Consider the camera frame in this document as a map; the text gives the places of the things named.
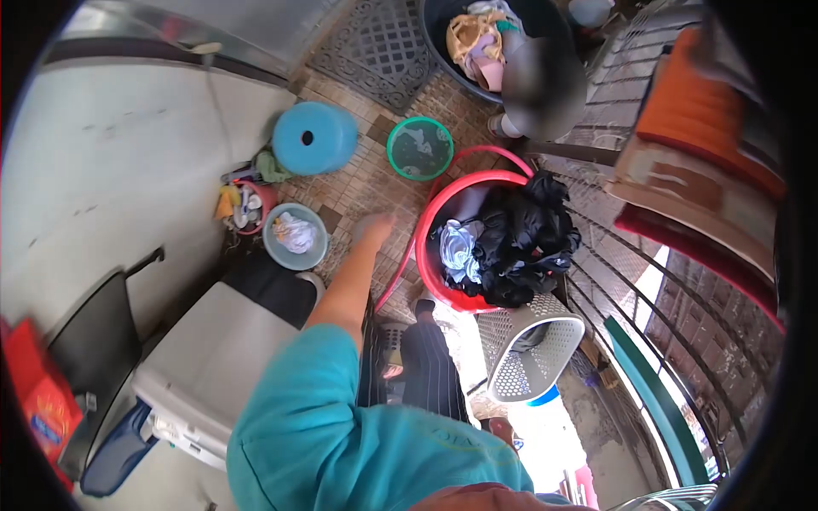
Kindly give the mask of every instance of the light blue clothing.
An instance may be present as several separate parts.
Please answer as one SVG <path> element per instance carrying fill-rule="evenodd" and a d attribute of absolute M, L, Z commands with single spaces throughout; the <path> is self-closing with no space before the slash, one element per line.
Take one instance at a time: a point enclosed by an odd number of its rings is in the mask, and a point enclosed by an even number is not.
<path fill-rule="evenodd" d="M 355 406 L 358 354 L 334 325 L 305 330 L 272 360 L 227 448 L 241 511 L 397 511 L 448 486 L 533 491 L 502 440 L 405 406 Z"/>

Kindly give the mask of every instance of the black rubber mat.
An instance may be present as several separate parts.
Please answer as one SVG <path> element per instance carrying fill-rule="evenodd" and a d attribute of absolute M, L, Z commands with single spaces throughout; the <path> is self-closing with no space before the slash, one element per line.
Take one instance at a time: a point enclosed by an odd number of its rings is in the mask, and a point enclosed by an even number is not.
<path fill-rule="evenodd" d="M 358 0 L 310 67 L 403 115 L 435 63 L 420 35 L 420 0 Z"/>

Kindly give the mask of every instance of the teal rim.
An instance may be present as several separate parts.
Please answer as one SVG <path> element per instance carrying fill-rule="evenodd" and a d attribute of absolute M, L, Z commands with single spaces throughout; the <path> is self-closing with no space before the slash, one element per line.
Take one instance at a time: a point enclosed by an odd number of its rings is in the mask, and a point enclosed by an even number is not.
<path fill-rule="evenodd" d="M 429 121 L 430 123 L 434 124 L 438 128 L 442 129 L 444 133 L 446 133 L 446 137 L 449 139 L 449 157 L 446 160 L 446 164 L 443 165 L 440 168 L 440 170 L 438 170 L 436 173 L 428 175 L 428 176 L 423 176 L 423 177 L 415 177 L 415 176 L 410 176 L 409 174 L 403 172 L 400 168 L 398 168 L 398 166 L 395 164 L 395 160 L 392 159 L 392 151 L 389 150 L 389 147 L 392 146 L 392 139 L 395 137 L 395 133 L 397 133 L 400 128 L 403 128 L 404 126 L 406 126 L 409 123 L 415 123 L 415 122 L 421 121 L 421 120 Z M 404 119 L 403 121 L 398 123 L 394 128 L 392 128 L 392 131 L 389 132 L 389 138 L 386 139 L 386 156 L 389 158 L 389 163 L 392 165 L 392 168 L 395 169 L 396 173 L 400 174 L 401 176 L 404 176 L 406 179 L 411 179 L 412 181 L 429 181 L 431 179 L 435 179 L 436 177 L 440 176 L 440 174 L 446 172 L 446 169 L 449 168 L 449 164 L 452 162 L 452 158 L 454 158 L 454 155 L 455 155 L 455 142 L 452 140 L 452 134 L 449 132 L 449 130 L 446 129 L 445 126 L 443 126 L 438 121 L 436 121 L 434 119 L 431 119 L 430 117 L 418 116 L 418 117 L 410 117 L 409 119 Z"/>

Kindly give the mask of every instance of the perforated basket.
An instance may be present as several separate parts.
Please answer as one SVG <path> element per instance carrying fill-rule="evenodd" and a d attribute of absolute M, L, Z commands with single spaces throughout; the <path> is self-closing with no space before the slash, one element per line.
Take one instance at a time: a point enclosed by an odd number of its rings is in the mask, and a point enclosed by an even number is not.
<path fill-rule="evenodd" d="M 527 352 L 510 350 L 520 335 L 553 323 L 540 344 Z M 576 351 L 585 324 L 553 294 L 538 294 L 528 305 L 477 316 L 488 395 L 501 403 L 533 401 L 545 394 Z"/>

